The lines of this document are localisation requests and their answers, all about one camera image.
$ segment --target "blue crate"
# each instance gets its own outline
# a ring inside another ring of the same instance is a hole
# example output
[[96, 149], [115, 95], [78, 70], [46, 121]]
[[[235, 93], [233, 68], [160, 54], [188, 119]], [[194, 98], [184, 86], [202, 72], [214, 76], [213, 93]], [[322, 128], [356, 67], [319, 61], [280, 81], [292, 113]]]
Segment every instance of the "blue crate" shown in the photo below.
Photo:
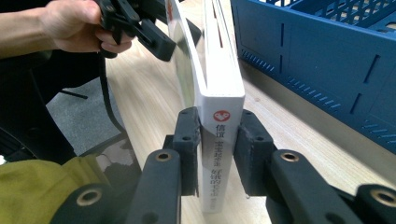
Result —
[[231, 0], [238, 57], [396, 154], [396, 0]]

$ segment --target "red logo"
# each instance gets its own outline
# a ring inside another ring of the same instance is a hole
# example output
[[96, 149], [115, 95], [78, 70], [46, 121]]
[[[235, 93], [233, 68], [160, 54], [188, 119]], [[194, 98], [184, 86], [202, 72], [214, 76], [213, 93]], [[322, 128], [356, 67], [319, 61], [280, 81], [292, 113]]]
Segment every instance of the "red logo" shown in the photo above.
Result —
[[213, 118], [219, 122], [224, 122], [230, 118], [230, 113], [227, 110], [219, 110], [213, 115]]

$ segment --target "olive green cloth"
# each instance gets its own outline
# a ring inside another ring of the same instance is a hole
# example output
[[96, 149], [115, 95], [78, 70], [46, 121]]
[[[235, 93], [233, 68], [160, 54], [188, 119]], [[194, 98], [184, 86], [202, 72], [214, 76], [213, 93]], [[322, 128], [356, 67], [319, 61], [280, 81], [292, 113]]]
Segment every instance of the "olive green cloth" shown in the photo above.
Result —
[[64, 165], [51, 161], [18, 161], [0, 166], [0, 223], [50, 223], [75, 189], [108, 183], [94, 155]]

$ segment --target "book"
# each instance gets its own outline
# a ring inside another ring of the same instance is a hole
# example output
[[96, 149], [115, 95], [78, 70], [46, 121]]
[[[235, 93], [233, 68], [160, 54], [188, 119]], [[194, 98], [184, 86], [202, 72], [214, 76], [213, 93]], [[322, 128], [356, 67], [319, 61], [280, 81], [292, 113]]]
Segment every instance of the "book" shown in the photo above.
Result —
[[196, 106], [201, 122], [199, 197], [202, 211], [224, 204], [245, 90], [236, 51], [219, 0], [204, 0], [204, 50], [198, 53], [191, 30], [175, 0], [165, 0], [173, 59], [185, 107]]

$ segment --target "wooden table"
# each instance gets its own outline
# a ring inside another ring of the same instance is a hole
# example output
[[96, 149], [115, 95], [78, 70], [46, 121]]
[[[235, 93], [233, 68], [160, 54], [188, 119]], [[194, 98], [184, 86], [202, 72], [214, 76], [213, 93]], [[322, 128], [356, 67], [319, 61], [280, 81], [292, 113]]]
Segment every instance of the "wooden table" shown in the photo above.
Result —
[[[222, 2], [230, 32], [232, 14]], [[201, 0], [181, 4], [202, 27]], [[158, 24], [167, 32], [166, 26]], [[172, 63], [153, 57], [136, 40], [118, 58], [107, 60], [107, 75], [141, 166], [173, 134], [183, 109]], [[278, 148], [303, 153], [329, 184], [355, 193], [358, 185], [377, 183], [396, 189], [396, 156], [317, 109], [271, 78], [240, 62], [246, 88], [245, 109], [256, 114]], [[245, 194], [233, 163], [223, 211], [203, 214], [196, 197], [182, 198], [182, 223], [270, 223], [264, 197]]]

